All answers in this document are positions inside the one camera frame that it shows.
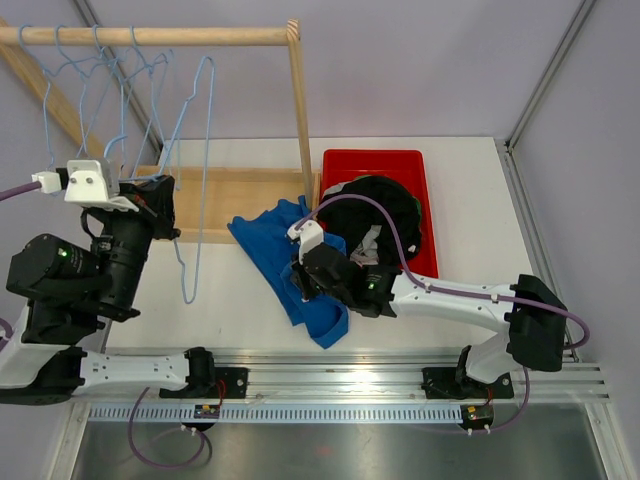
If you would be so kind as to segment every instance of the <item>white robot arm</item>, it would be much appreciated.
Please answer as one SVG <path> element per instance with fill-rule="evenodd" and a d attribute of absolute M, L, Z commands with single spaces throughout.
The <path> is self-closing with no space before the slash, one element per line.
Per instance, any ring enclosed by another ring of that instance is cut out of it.
<path fill-rule="evenodd" d="M 434 397 L 443 391 L 454 398 L 484 395 L 483 386 L 522 366 L 549 372 L 562 368 L 566 318 L 557 311 L 565 306 L 537 277 L 520 275 L 514 285 L 447 282 L 396 267 L 360 266 L 324 243 L 322 228 L 313 220 L 293 225 L 287 235 L 300 243 L 291 280 L 305 299 L 326 294 L 368 317 L 429 316 L 495 332 L 486 342 L 466 347 L 445 378 L 442 371 L 435 378 L 425 369 L 427 396 L 430 385 Z"/>
<path fill-rule="evenodd" d="M 13 256 L 7 290 L 27 304 L 0 350 L 0 403 L 48 405 L 71 396 L 109 394 L 130 397 L 145 387 L 164 398 L 217 398 L 225 377 L 227 398 L 244 396 L 237 387 L 246 369 L 216 368 L 201 347 L 167 356 L 111 356 L 75 346 L 104 328 L 140 314 L 132 308 L 152 239 L 171 240 L 174 179 L 118 184 L 108 164 L 72 160 L 67 169 L 34 178 L 43 191 L 66 188 L 65 200 L 83 207 L 81 222 L 91 237 L 85 250 L 51 234 L 32 239 Z M 94 235 L 87 216 L 103 224 Z"/>

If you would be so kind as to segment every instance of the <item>red tray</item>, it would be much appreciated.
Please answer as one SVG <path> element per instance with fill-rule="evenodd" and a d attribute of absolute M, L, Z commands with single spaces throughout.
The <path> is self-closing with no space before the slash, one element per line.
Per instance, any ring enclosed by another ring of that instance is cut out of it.
<path fill-rule="evenodd" d="M 322 192 L 362 175 L 384 175 L 402 184 L 422 206 L 422 245 L 409 261 L 412 272 L 438 278 L 436 245 L 422 153 L 417 150 L 327 150 L 322 165 Z"/>

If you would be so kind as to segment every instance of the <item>metal frame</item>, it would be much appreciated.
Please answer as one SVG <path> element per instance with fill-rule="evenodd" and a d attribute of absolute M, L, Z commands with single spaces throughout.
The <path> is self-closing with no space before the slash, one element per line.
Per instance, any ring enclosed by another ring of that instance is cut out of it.
<path fill-rule="evenodd" d="M 516 215 L 523 231 L 525 245 L 531 264 L 536 275 L 540 276 L 547 285 L 562 298 L 558 283 L 551 268 L 547 249 L 534 219 L 534 213 L 528 200 L 525 183 L 518 171 L 515 152 L 510 151 L 506 143 L 496 142 L 498 154 L 503 165 L 507 185 L 515 206 Z M 577 366 L 586 366 L 580 363 L 578 353 L 571 352 Z M 613 412 L 613 404 L 588 402 L 585 410 L 589 418 L 591 431 L 596 440 L 596 446 L 604 465 L 608 478 L 635 479 L 633 461 L 624 445 L 622 433 Z"/>
<path fill-rule="evenodd" d="M 571 47 L 578 38 L 578 35 L 582 31 L 582 28 L 584 27 L 587 19 L 589 18 L 589 15 L 593 11 L 593 7 L 595 7 L 597 2 L 598 0 L 583 0 L 576 10 L 575 14 L 573 15 L 573 18 L 569 22 L 569 26 L 565 30 L 560 43 L 551 56 L 551 60 L 549 60 L 549 63 L 545 67 L 542 77 L 540 77 L 536 88 L 534 88 L 531 97 L 529 97 L 527 105 L 525 106 L 522 114 L 520 115 L 520 118 L 516 122 L 515 127 L 506 140 L 506 145 L 510 152 L 513 152 L 513 149 L 522 137 L 522 133 L 537 111 L 540 103 L 544 99 L 545 93 L 547 92 L 556 74 L 560 70 L 560 67 L 566 60 Z"/>

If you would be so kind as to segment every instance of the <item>cable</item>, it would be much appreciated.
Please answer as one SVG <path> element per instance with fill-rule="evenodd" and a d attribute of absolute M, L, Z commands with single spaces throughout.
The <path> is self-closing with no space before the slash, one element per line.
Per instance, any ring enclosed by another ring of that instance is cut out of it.
<path fill-rule="evenodd" d="M 300 220 L 296 224 L 296 230 L 300 229 L 300 227 L 302 227 L 307 220 L 313 218 L 313 216 L 315 216 L 324 207 L 326 207 L 328 205 L 331 205 L 333 202 L 337 202 L 339 200 L 348 200 L 348 199 L 361 200 L 363 202 L 367 202 L 368 204 L 373 205 L 374 207 L 376 207 L 380 211 L 380 213 L 382 213 L 384 218 L 387 220 L 387 223 L 389 224 L 389 227 L 391 228 L 391 233 L 393 234 L 393 238 L 394 238 L 394 240 L 396 242 L 396 247 L 398 249 L 398 255 L 400 256 L 400 263 L 402 264 L 402 267 L 404 268 L 404 273 L 407 275 L 407 278 L 409 280 L 411 280 L 415 285 L 417 285 L 418 287 L 426 290 L 427 292 L 443 293 L 443 294 L 446 294 L 446 295 L 455 295 L 455 296 L 458 296 L 458 297 L 475 298 L 475 299 L 479 299 L 479 300 L 490 300 L 490 301 L 493 300 L 493 298 L 491 297 L 491 294 L 489 294 L 489 293 L 466 292 L 464 290 L 456 290 L 456 289 L 453 289 L 453 288 L 438 287 L 438 286 L 435 286 L 435 285 L 429 285 L 429 288 L 427 288 L 427 286 L 424 284 L 424 282 L 421 282 L 420 280 L 418 280 L 413 275 L 413 273 L 411 273 L 411 270 L 409 270 L 409 266 L 407 265 L 407 259 L 404 256 L 404 250 L 402 248 L 402 242 L 400 241 L 400 235 L 398 235 L 398 230 L 397 230 L 397 228 L 396 228 L 396 226 L 395 226 L 395 224 L 393 222 L 393 219 L 389 215 L 389 213 L 378 202 L 376 202 L 375 200 L 373 200 L 373 199 L 371 199 L 369 197 L 365 197 L 364 195 L 358 195 L 358 194 L 355 194 L 355 193 L 343 193 L 341 195 L 336 195 L 335 197 L 332 197 L 329 200 L 325 200 L 320 205 L 318 205 L 316 208 L 314 208 L 311 212 L 309 212 L 307 215 L 305 215 L 302 218 L 302 220 Z M 547 310 L 548 312 L 552 312 L 552 313 L 555 313 L 557 315 L 561 315 L 563 317 L 570 318 L 571 320 L 573 320 L 575 323 L 577 323 L 580 326 L 580 328 L 582 328 L 583 336 L 578 342 L 566 345 L 564 347 L 565 350 L 571 350 L 572 348 L 581 347 L 581 346 L 585 345 L 589 341 L 589 339 L 591 338 L 591 331 L 589 329 L 589 326 L 586 324 L 586 322 L 584 320 L 582 320 L 575 313 L 568 312 L 567 310 L 563 310 L 562 308 L 554 307 L 553 305 L 547 305 L 546 303 L 536 302 L 535 300 L 528 300 L 526 298 L 511 297 L 509 295 L 498 295 L 498 301 L 511 302 L 511 303 L 517 303 L 517 304 L 520 304 L 520 305 L 527 305 L 527 306 L 531 306 L 531 307 L 540 308 L 542 310 Z"/>
<path fill-rule="evenodd" d="M 186 461 L 184 461 L 182 463 L 178 463 L 178 464 L 175 464 L 175 465 L 157 463 L 157 462 L 154 462 L 152 460 L 149 460 L 147 457 L 145 457 L 142 454 L 142 452 L 136 447 L 136 445 L 135 445 L 135 443 L 133 441 L 133 423 L 134 423 L 133 419 L 136 416 L 136 412 L 138 411 L 138 408 L 140 407 L 140 403 L 142 402 L 142 399 L 144 398 L 144 396 L 147 394 L 148 391 L 149 391 L 149 387 L 145 388 L 142 391 L 142 393 L 140 394 L 140 396 L 138 397 L 138 400 L 136 400 L 136 403 L 134 404 L 133 408 L 131 409 L 131 415 L 129 416 L 129 422 L 127 423 L 127 440 L 129 441 L 129 447 L 131 448 L 131 451 L 133 452 L 133 455 L 138 460 L 140 460 L 142 463 L 144 463 L 145 465 L 148 465 L 150 467 L 158 468 L 158 469 L 161 469 L 161 470 L 180 470 L 180 469 L 183 469 L 185 467 L 188 467 L 193 462 L 195 462 L 198 459 L 198 457 L 200 457 L 200 455 L 202 454 L 202 451 L 204 450 L 205 445 L 207 445 L 207 447 L 209 448 L 209 459 L 210 459 L 211 456 L 213 455 L 213 448 L 211 446 L 211 441 L 209 440 L 209 438 L 207 438 L 207 436 L 204 433 L 202 433 L 202 432 L 200 432 L 198 430 L 192 430 L 192 432 L 195 432 L 200 437 L 200 446 L 198 447 L 198 450 L 196 451 L 196 453 L 194 453 L 193 456 L 191 456 L 191 458 L 189 458 L 188 460 L 186 460 Z"/>
<path fill-rule="evenodd" d="M 25 183 L 24 185 L 20 185 L 19 187 L 10 188 L 9 190 L 5 190 L 4 192 L 0 192 L 0 202 L 3 200 L 7 200 L 8 198 L 15 197 L 17 195 L 21 195 L 23 193 L 32 192 L 33 190 L 38 190 L 42 187 L 40 182 L 31 182 Z"/>

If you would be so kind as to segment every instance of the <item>white wall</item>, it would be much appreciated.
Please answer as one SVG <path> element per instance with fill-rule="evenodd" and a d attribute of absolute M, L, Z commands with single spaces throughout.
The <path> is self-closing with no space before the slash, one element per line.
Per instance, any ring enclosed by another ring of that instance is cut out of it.
<path fill-rule="evenodd" d="M 315 137 L 503 138 L 579 3 L 110 0 L 96 1 L 94 7 L 108 26 L 280 26 L 300 18 L 309 128 Z M 181 98 L 191 92 L 205 51 L 177 50 Z M 216 137 L 296 135 L 286 49 L 210 52 L 218 65 Z M 204 137 L 205 112 L 203 98 L 187 116 L 185 138 Z M 162 117 L 165 129 L 172 128 L 175 109 Z"/>
<path fill-rule="evenodd" d="M 65 23 L 79 25 L 65 0 L 54 2 L 28 0 L 4 2 L 0 12 L 15 25 L 22 23 L 56 25 Z M 42 50 L 46 59 L 53 61 L 54 55 Z M 80 82 L 74 76 L 65 77 L 59 86 L 71 97 L 79 96 Z M 117 128 L 118 115 L 114 106 L 118 94 L 112 89 L 107 100 L 110 109 L 97 125 L 101 140 L 107 141 Z M 129 120 L 128 133 L 138 145 L 142 138 L 137 127 Z M 65 159 L 75 158 L 77 147 L 51 122 L 51 141 L 62 164 Z M 36 101 L 6 65 L 0 61 L 0 190 L 5 190 L 30 181 L 30 174 L 43 170 L 49 159 L 44 142 L 42 105 Z M 150 161 L 148 151 L 145 160 Z M 50 232 L 87 246 L 87 237 L 80 230 L 79 209 L 64 205 L 62 197 L 45 198 L 31 193 L 0 204 L 0 316 L 14 323 L 24 299 L 9 294 L 4 289 L 11 256 L 24 248 L 34 236 Z M 60 427 L 65 421 L 64 406 L 19 407 L 0 405 L 0 478 L 7 480 L 32 480 L 41 478 L 49 466 Z"/>
<path fill-rule="evenodd" d="M 516 147 L 567 305 L 640 458 L 640 3 L 599 2 Z"/>

